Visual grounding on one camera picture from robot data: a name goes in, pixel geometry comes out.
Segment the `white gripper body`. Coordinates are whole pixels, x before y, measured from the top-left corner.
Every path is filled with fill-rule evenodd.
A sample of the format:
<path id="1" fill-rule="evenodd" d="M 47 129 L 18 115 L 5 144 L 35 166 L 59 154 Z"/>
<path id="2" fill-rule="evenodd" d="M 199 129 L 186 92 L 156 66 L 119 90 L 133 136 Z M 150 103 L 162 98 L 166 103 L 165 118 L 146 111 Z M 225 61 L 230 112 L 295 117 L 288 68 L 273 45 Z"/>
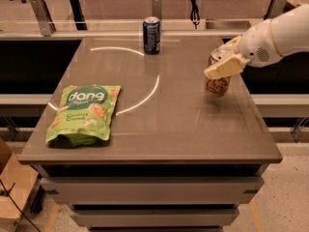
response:
<path id="1" fill-rule="evenodd" d="M 242 35 L 239 52 L 249 59 L 249 66 L 256 68 L 275 64 L 283 58 L 276 49 L 270 19 L 252 26 Z"/>

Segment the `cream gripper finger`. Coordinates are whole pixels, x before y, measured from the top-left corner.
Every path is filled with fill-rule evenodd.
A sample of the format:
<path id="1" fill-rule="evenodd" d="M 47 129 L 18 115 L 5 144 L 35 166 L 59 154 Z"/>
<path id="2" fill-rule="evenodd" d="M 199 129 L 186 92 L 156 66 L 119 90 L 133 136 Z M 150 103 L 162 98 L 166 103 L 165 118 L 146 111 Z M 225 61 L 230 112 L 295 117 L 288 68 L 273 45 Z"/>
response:
<path id="1" fill-rule="evenodd" d="M 204 74 L 209 79 L 232 76 L 241 73 L 249 62 L 242 54 L 232 54 L 207 67 Z"/>
<path id="2" fill-rule="evenodd" d="M 223 44 L 223 48 L 233 53 L 239 53 L 240 40 L 241 40 L 241 36 L 234 37 L 233 39 Z"/>

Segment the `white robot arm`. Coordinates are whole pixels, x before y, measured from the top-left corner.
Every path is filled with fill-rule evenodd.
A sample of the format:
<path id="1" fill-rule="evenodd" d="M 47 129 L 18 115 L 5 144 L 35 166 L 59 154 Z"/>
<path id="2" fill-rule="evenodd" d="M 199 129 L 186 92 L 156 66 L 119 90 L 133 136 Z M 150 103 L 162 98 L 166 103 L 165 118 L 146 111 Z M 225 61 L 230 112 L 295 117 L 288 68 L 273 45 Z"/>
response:
<path id="1" fill-rule="evenodd" d="M 217 62 L 209 65 L 204 74 L 219 79 L 242 73 L 249 65 L 262 68 L 279 62 L 286 56 L 309 51 L 309 5 L 303 4 L 266 19 L 249 28 L 213 51 Z"/>

